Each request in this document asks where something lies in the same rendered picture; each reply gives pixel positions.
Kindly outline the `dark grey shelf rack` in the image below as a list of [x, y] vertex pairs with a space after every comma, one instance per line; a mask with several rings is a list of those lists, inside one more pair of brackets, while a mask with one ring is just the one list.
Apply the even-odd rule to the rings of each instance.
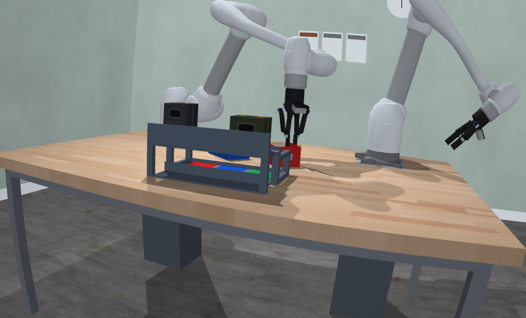
[[[289, 176], [293, 160], [291, 150], [281, 151], [278, 146], [269, 150], [270, 142], [270, 133], [147, 123], [147, 175], [266, 195], [269, 185], [278, 185]], [[165, 171], [159, 173], [155, 173], [155, 146], [166, 147]], [[186, 149], [186, 158], [174, 162], [175, 148]], [[193, 150], [261, 158], [261, 163], [253, 166], [197, 159], [192, 157]]]

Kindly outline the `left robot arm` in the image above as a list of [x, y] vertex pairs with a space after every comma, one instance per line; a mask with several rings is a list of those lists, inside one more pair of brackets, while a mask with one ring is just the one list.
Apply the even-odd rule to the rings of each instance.
[[[407, 34], [395, 68], [386, 98], [371, 110], [368, 125], [368, 146], [365, 152], [356, 152], [361, 163], [402, 168], [399, 159], [403, 124], [406, 119], [407, 94], [416, 72], [422, 48], [432, 28], [453, 46], [475, 82], [483, 103], [479, 108], [489, 121], [509, 110], [521, 93], [517, 85], [508, 82], [499, 88], [481, 74], [462, 36], [437, 0], [409, 0]], [[381, 102], [384, 101], [384, 102]]]

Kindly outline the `blue bin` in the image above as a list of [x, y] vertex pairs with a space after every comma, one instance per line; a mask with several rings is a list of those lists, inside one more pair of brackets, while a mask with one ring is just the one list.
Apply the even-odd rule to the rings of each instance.
[[239, 160], [239, 159], [249, 159], [250, 158], [247, 156], [240, 156], [240, 155], [229, 155], [229, 154], [221, 154], [221, 153], [214, 153], [214, 152], [209, 152], [209, 153], [215, 156], [218, 156], [220, 158], [226, 159], [226, 160]]

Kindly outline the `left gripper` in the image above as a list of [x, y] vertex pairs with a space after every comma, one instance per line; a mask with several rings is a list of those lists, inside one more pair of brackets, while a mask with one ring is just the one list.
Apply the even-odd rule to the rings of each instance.
[[473, 117], [473, 121], [469, 120], [466, 124], [456, 129], [455, 132], [445, 140], [445, 142], [449, 145], [457, 137], [459, 137], [459, 135], [461, 135], [461, 137], [459, 137], [458, 140], [456, 140], [454, 143], [451, 144], [451, 147], [453, 148], [453, 150], [455, 150], [463, 142], [471, 138], [471, 136], [477, 131], [477, 129], [479, 129], [480, 127], [483, 128], [484, 125], [489, 123], [488, 117], [481, 109], [477, 110], [472, 115], [472, 117]]

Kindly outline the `red bin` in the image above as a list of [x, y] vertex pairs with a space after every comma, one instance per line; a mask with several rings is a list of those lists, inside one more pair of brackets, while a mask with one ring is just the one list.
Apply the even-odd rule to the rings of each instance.
[[[290, 160], [290, 167], [300, 167], [300, 154], [301, 154], [301, 147], [290, 143], [289, 147], [282, 147], [281, 151], [283, 150], [291, 150], [291, 154], [293, 154], [293, 160]], [[283, 160], [280, 161], [280, 167], [283, 165]]]

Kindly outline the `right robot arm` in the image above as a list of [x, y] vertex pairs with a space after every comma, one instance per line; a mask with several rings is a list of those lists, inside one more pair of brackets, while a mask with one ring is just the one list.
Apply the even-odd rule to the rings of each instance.
[[285, 88], [306, 89], [308, 74], [326, 77], [336, 70], [335, 58], [311, 46], [307, 38], [285, 38], [265, 28], [267, 17], [255, 6], [217, 0], [210, 6], [210, 12], [215, 20], [229, 27], [226, 42], [205, 84], [192, 96], [183, 87], [168, 88], [165, 91], [160, 108], [160, 124], [163, 124], [164, 103], [170, 102], [198, 103], [198, 122], [213, 121], [221, 116], [223, 102], [220, 91], [244, 43], [252, 36], [285, 49]]

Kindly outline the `dark green case with orange latches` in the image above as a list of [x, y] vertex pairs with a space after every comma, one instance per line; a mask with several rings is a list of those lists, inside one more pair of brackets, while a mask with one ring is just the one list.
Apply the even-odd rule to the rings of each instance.
[[234, 115], [229, 119], [229, 129], [240, 131], [271, 134], [271, 125], [272, 117]]

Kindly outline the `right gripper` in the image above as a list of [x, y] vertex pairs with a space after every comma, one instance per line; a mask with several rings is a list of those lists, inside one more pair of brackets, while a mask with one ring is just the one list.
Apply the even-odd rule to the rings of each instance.
[[[279, 112], [279, 117], [280, 117], [281, 132], [283, 132], [284, 136], [286, 137], [285, 147], [289, 147], [289, 144], [290, 144], [290, 129], [291, 129], [291, 122], [292, 122], [293, 115], [294, 115], [293, 144], [297, 145], [297, 139], [300, 137], [300, 134], [303, 134], [304, 132], [304, 127], [307, 121], [307, 116], [310, 112], [310, 110], [307, 110], [306, 113], [303, 114], [301, 121], [300, 121], [300, 126], [299, 126], [300, 114], [294, 113], [292, 109], [293, 102], [304, 102], [304, 89], [286, 88], [285, 103], [283, 107], [277, 108]], [[285, 114], [284, 114], [285, 110], [287, 112], [286, 126], [285, 126]]]

